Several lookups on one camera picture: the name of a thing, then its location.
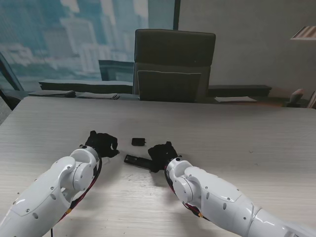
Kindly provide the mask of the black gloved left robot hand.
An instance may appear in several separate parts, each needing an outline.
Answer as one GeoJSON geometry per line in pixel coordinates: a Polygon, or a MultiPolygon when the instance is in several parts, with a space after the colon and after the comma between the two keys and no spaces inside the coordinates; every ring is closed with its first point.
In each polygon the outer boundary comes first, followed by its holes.
{"type": "Polygon", "coordinates": [[[108,133],[91,131],[85,145],[92,147],[97,152],[99,158],[113,158],[119,154],[118,139],[108,133]]]}

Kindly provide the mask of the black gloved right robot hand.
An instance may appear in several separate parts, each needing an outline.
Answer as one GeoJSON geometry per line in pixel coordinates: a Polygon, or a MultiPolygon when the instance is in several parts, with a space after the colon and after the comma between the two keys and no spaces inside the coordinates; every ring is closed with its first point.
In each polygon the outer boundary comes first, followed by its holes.
{"type": "Polygon", "coordinates": [[[173,159],[180,160],[170,141],[149,148],[148,154],[152,160],[150,171],[154,173],[164,170],[173,159]]]}

